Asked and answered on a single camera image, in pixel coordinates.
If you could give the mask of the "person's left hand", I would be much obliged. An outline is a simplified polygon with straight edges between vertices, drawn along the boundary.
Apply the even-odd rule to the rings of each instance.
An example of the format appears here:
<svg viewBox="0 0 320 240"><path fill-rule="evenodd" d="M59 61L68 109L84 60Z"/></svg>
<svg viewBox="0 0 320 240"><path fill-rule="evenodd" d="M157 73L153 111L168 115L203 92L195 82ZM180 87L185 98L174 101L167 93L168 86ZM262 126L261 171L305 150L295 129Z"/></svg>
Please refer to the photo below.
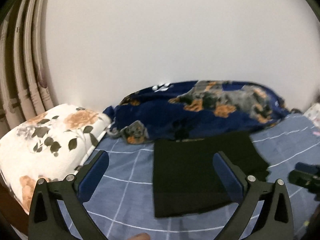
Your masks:
<svg viewBox="0 0 320 240"><path fill-rule="evenodd" d="M139 233L137 235L131 236L127 240L150 240L150 239L151 239L150 235L143 232L143 233Z"/></svg>

